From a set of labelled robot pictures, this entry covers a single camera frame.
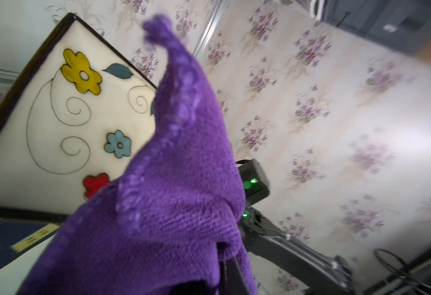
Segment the square floral plate black rim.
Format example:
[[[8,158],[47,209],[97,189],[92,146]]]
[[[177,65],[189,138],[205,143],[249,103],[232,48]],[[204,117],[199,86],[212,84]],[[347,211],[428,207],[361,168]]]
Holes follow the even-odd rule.
[[[0,104],[0,218],[62,222],[155,130],[156,87],[75,14]]]

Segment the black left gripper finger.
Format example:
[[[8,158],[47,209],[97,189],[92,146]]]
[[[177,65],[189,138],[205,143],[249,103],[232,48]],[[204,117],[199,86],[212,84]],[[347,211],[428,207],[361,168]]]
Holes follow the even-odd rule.
[[[250,295],[236,257],[219,264],[219,295]]]

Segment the purple microfibre cloth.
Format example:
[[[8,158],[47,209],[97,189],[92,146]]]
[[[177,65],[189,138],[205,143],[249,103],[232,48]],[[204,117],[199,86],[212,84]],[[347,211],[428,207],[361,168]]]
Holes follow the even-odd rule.
[[[216,295],[230,259],[257,293],[237,226],[246,197],[215,93],[168,17],[143,27],[169,56],[155,133],[59,228],[21,295]]]

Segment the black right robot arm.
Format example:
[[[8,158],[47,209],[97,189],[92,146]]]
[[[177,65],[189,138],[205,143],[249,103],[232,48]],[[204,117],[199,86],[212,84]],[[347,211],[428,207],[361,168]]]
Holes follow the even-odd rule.
[[[305,295],[357,295],[345,259],[320,254],[281,231],[252,205],[269,196],[269,181],[255,159],[236,162],[246,208],[238,223],[246,250],[275,264],[307,286]]]

